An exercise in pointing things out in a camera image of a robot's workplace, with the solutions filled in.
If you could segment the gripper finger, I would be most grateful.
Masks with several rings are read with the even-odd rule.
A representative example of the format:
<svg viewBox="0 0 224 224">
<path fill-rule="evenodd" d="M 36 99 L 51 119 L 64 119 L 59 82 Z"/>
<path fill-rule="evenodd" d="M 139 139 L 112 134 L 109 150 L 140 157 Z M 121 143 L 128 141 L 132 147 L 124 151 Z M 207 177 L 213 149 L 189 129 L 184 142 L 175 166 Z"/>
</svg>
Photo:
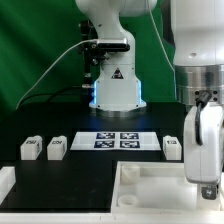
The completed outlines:
<svg viewBox="0 0 224 224">
<path fill-rule="evenodd" d="M 202 197 L 206 200 L 215 200 L 217 198 L 216 185 L 203 185 L 201 187 Z"/>
</svg>

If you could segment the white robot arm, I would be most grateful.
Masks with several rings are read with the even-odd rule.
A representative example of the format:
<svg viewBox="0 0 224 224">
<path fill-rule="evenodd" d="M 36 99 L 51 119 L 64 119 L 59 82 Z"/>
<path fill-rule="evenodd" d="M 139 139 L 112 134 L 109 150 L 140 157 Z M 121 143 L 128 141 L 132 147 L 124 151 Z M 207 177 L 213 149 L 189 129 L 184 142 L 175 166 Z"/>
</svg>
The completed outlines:
<svg viewBox="0 0 224 224">
<path fill-rule="evenodd" d="M 90 107 L 105 114 L 144 108 L 135 75 L 135 39 L 121 16 L 150 13 L 157 0 L 75 0 L 96 29 L 92 47 L 102 54 Z M 224 0 L 167 0 L 174 38 L 177 100 L 191 107 L 184 122 L 184 169 L 188 182 L 214 200 L 224 165 Z"/>
</svg>

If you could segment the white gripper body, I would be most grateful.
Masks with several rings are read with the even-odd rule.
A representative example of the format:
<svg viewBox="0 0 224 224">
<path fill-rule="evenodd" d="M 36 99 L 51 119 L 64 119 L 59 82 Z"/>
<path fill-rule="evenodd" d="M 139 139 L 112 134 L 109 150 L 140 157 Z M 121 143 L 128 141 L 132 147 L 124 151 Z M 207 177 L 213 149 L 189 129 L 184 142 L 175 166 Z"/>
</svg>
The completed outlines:
<svg viewBox="0 0 224 224">
<path fill-rule="evenodd" d="M 183 148 L 186 179 L 191 183 L 218 184 L 224 162 L 223 121 L 224 108 L 208 103 L 200 113 L 200 136 L 198 145 L 195 135 L 195 115 L 193 106 L 184 122 Z"/>
</svg>

